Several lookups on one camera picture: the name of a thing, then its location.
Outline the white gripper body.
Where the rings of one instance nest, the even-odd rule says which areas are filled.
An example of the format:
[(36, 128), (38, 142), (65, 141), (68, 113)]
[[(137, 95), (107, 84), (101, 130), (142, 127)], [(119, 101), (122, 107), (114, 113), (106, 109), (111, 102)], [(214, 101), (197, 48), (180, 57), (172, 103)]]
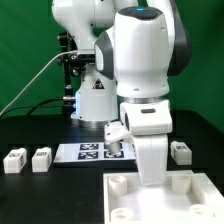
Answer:
[(120, 118), (130, 132), (143, 185), (161, 183), (166, 175), (168, 133), (172, 132), (170, 103), (120, 105)]

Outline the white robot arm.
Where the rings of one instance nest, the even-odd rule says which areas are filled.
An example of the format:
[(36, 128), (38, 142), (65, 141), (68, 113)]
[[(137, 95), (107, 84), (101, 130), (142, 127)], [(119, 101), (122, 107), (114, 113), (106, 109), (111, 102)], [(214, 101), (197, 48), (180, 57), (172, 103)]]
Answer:
[(175, 0), (53, 0), (52, 14), (76, 44), (65, 63), (81, 76), (71, 117), (104, 130), (108, 150), (133, 145), (140, 180), (163, 181), (170, 114), (168, 78), (191, 57)]

